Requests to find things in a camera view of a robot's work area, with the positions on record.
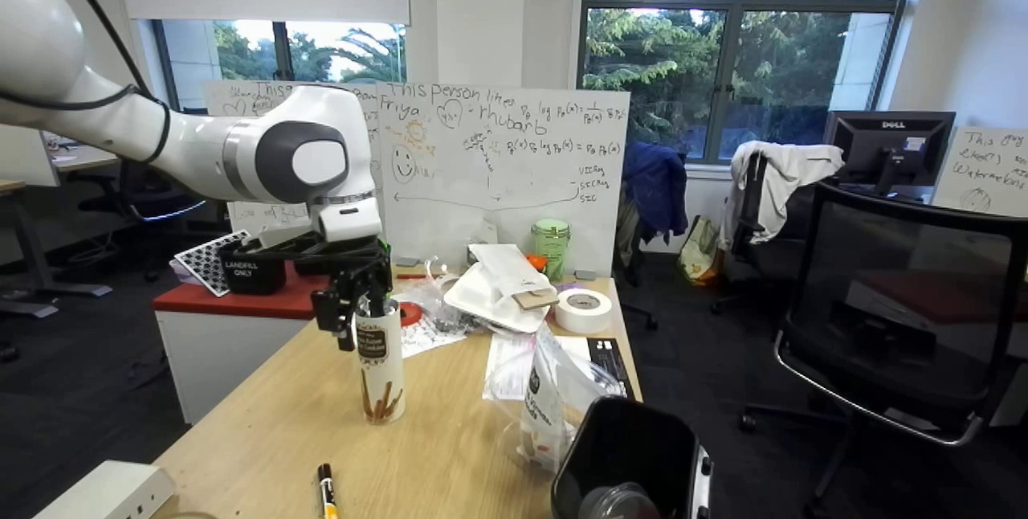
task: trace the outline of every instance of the tape roll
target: tape roll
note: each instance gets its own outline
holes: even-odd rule
[[[611,324],[611,299],[588,289],[566,289],[557,296],[557,324],[573,333],[598,333]]]

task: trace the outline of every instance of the green cup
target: green cup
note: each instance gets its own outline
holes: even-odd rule
[[[558,219],[540,219],[534,223],[536,256],[546,256],[546,277],[558,282],[564,276],[564,255],[572,239],[572,227]]]

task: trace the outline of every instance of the dell monitor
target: dell monitor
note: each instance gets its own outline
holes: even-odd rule
[[[842,149],[841,183],[934,186],[953,128],[953,112],[830,112],[824,142]]]

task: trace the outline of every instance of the marker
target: marker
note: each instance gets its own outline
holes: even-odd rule
[[[322,518],[339,519],[335,510],[335,487],[332,486],[332,468],[327,462],[318,468],[319,491],[322,496]]]

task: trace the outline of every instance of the brown label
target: brown label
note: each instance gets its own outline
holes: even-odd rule
[[[389,356],[386,331],[368,326],[357,326],[357,354],[368,361],[377,361]]]

